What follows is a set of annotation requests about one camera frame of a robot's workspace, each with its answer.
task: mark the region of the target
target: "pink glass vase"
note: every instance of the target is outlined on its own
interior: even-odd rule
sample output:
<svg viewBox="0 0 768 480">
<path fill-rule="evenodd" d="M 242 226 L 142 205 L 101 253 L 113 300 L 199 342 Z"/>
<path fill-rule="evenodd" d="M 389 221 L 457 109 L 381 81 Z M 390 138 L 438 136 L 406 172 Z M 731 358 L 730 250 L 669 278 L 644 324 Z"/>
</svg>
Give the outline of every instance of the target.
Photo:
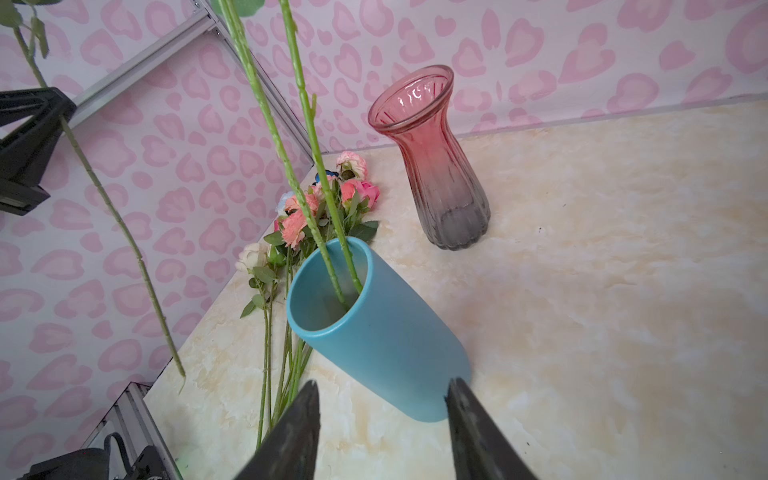
<svg viewBox="0 0 768 480">
<path fill-rule="evenodd" d="M 453 70 L 421 68 L 373 102 L 368 123 L 400 147 L 424 233 L 442 249 L 469 247 L 488 230 L 491 208 L 448 126 Z"/>
</svg>

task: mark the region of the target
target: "marble table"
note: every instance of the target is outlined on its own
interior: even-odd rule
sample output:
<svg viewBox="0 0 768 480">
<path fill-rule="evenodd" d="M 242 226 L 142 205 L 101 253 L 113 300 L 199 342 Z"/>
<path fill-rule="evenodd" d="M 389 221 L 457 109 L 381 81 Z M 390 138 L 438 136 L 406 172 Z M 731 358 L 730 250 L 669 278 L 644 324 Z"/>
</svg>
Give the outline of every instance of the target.
<svg viewBox="0 0 768 480">
<path fill-rule="evenodd" d="M 461 340 L 533 472 L 768 478 L 768 102 L 461 144 L 493 211 L 480 243 L 427 241 L 389 147 L 361 152 L 382 190 L 372 247 Z M 237 273 L 180 350 L 184 390 L 169 367 L 146 397 L 186 480 L 232 478 L 255 449 L 251 294 Z M 411 420 L 317 353 L 307 372 L 315 478 L 453 478 L 446 421 Z"/>
</svg>

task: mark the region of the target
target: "vase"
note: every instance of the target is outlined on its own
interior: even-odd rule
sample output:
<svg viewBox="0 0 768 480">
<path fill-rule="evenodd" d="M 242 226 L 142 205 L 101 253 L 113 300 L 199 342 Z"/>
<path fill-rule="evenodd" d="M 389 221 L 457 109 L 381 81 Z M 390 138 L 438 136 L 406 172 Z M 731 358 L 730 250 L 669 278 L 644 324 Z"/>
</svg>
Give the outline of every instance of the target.
<svg viewBox="0 0 768 480">
<path fill-rule="evenodd" d="M 344 312 L 316 250 L 291 284 L 286 310 L 296 334 L 355 380 L 420 422 L 447 417 L 445 392 L 452 378 L 470 382 L 462 344 L 440 317 L 379 255 L 349 237 L 356 294 L 338 239 L 328 252 L 351 305 Z"/>
<path fill-rule="evenodd" d="M 453 70 L 421 68 L 373 102 L 368 123 L 400 147 L 419 221 L 430 242 L 459 250 L 488 231 L 488 198 L 448 126 Z"/>
</svg>

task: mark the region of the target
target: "blue vase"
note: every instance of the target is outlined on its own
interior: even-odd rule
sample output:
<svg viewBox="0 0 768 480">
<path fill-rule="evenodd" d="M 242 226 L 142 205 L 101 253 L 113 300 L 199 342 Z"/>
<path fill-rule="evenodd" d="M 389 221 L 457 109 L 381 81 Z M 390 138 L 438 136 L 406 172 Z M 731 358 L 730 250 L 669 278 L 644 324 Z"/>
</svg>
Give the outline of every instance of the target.
<svg viewBox="0 0 768 480">
<path fill-rule="evenodd" d="M 351 305 L 344 313 L 320 251 L 299 268 L 288 294 L 291 328 L 376 395 L 420 422 L 448 416 L 451 378 L 471 379 L 464 347 L 440 317 L 365 242 L 349 238 L 360 281 L 357 297 L 338 240 L 328 251 Z"/>
</svg>

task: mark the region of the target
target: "marble tabletop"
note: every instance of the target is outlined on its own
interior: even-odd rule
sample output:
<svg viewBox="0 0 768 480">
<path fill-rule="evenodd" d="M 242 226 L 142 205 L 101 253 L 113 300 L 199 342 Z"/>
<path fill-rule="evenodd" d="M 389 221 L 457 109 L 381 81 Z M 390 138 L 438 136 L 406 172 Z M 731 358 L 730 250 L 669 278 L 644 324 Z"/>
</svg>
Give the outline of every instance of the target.
<svg viewBox="0 0 768 480">
<path fill-rule="evenodd" d="M 361 152 L 382 191 L 372 248 L 461 340 L 541 480 L 768 478 L 767 125 L 762 101 L 462 139 L 492 219 L 459 252 L 424 236 L 399 151 Z M 169 367 L 147 394 L 186 480 L 232 478 L 256 447 L 251 295 L 236 273 L 180 349 L 184 389 Z M 315 478 L 454 478 L 446 421 L 317 353 L 306 377 Z"/>
</svg>

